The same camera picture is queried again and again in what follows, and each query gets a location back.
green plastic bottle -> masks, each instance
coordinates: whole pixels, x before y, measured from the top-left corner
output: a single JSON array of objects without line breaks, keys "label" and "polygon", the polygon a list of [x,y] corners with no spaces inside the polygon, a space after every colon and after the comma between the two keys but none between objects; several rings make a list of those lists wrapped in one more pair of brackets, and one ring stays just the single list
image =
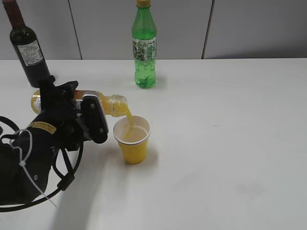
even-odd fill
[{"label": "green plastic bottle", "polygon": [[149,89],[156,85],[157,28],[150,13],[150,0],[137,0],[137,7],[132,27],[135,83],[142,89]]}]

gray wall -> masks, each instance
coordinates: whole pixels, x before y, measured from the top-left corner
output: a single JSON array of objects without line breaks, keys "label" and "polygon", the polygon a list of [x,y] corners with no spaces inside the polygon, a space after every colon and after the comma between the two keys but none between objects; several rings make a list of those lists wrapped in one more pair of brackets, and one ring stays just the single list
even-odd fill
[{"label": "gray wall", "polygon": [[[41,44],[46,59],[80,59],[66,0],[18,0],[26,25]],[[17,59],[10,42],[10,21],[0,3],[0,59]]]},{"label": "gray wall", "polygon": [[306,0],[215,0],[205,58],[306,58]]},{"label": "gray wall", "polygon": [[[83,59],[133,59],[136,0],[70,0]],[[200,59],[211,0],[152,0],[158,59]]]},{"label": "gray wall", "polygon": [[[18,4],[46,59],[132,59],[136,0]],[[212,0],[152,0],[158,59],[307,58],[306,0],[214,0],[203,53],[211,5]],[[2,6],[0,29],[0,59],[17,59]]]}]

cup rim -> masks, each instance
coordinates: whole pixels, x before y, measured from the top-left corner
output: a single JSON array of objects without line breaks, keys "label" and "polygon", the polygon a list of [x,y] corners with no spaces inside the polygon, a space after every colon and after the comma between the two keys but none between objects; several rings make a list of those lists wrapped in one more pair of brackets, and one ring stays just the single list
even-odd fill
[{"label": "cup rim", "polygon": [[[132,115],[132,117],[140,117],[140,118],[143,118],[143,119],[145,119],[145,120],[147,121],[147,119],[144,118],[144,117],[142,117],[142,116]],[[124,117],[124,118],[118,120],[118,121],[115,123],[115,125],[114,125],[114,127],[113,127],[113,135],[114,135],[115,139],[116,139],[119,143],[121,143],[121,144],[124,144],[124,145],[131,145],[131,146],[132,146],[132,145],[139,145],[139,144],[142,144],[143,142],[145,142],[145,141],[148,139],[148,137],[150,136],[150,133],[151,133],[151,127],[150,127],[150,124],[149,124],[148,121],[147,121],[147,123],[149,124],[149,132],[148,132],[148,134],[147,134],[143,139],[141,139],[141,140],[139,140],[139,141],[136,141],[136,142],[125,142],[125,141],[120,140],[120,139],[115,135],[114,129],[115,129],[116,124],[117,124],[118,122],[120,122],[121,120],[126,119],[126,118],[127,118],[127,117]]]}]

white cable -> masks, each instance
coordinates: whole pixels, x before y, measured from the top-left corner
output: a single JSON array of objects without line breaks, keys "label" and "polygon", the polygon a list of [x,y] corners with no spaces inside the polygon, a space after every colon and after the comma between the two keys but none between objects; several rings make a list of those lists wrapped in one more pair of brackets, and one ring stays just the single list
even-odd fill
[{"label": "white cable", "polygon": [[48,196],[46,196],[45,193],[37,186],[37,184],[35,184],[34,180],[31,178],[31,176],[30,176],[28,170],[27,170],[26,167],[25,167],[25,161],[28,159],[28,157],[30,156],[30,154],[31,154],[31,152],[32,152],[33,138],[32,138],[32,133],[31,133],[29,130],[27,130],[27,129],[20,129],[20,130],[16,131],[16,132],[14,133],[14,135],[15,135],[15,134],[18,134],[18,133],[20,133],[20,132],[22,132],[22,131],[28,132],[28,133],[29,133],[29,136],[30,136],[29,151],[28,151],[27,155],[25,156],[25,158],[23,159],[23,150],[22,150],[20,147],[14,147],[14,146],[12,145],[12,140],[11,140],[11,139],[10,139],[10,141],[9,141],[9,144],[10,144],[10,146],[11,146],[13,149],[19,149],[19,160],[20,160],[19,165],[24,169],[25,174],[27,175],[27,177],[29,178],[29,180],[31,181],[31,183],[34,185],[34,187],[40,192],[41,195],[43,195],[48,201],[50,201],[50,202],[53,204],[54,207],[58,208],[58,207],[52,202],[52,200],[50,200],[50,199],[48,198]]}]

bottle label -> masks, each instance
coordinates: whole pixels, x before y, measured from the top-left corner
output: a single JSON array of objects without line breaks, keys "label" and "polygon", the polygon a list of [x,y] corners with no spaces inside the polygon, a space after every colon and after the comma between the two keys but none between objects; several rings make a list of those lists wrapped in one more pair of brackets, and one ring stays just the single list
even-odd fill
[{"label": "bottle label", "polygon": [[150,61],[156,58],[156,38],[151,40],[133,39],[133,55],[138,61]]},{"label": "bottle label", "polygon": [[[82,103],[82,99],[74,100],[74,105],[76,106],[76,109],[81,109],[81,103]],[[37,98],[33,102],[33,106],[36,109],[36,111],[38,111],[39,113],[42,111],[42,104],[41,104],[41,101],[40,101],[40,97]]]},{"label": "bottle label", "polygon": [[26,66],[32,66],[43,60],[42,52],[39,48],[37,40],[32,43],[18,46],[21,56]]}]

